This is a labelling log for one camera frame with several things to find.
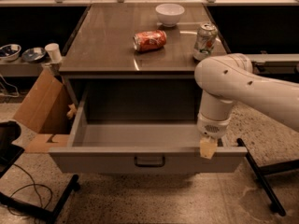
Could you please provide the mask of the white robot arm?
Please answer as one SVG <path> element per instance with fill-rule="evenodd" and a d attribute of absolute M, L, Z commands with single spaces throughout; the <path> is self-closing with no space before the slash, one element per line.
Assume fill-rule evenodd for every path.
<path fill-rule="evenodd" d="M 197 115 L 203 158 L 214 156 L 237 102 L 299 131 L 299 84 L 255 75 L 244 54 L 207 57 L 196 65 L 194 79 L 203 90 Z"/>

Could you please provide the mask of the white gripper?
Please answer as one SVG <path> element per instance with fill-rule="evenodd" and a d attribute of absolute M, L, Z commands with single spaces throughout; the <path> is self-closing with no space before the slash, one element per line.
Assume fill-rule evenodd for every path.
<path fill-rule="evenodd" d="M 199 143 L 200 155 L 202 158 L 211 159 L 216 152 L 218 143 L 216 139 L 225 136 L 230 119 L 213 120 L 208 119 L 201 113 L 198 114 L 197 128 L 204 136 Z"/>

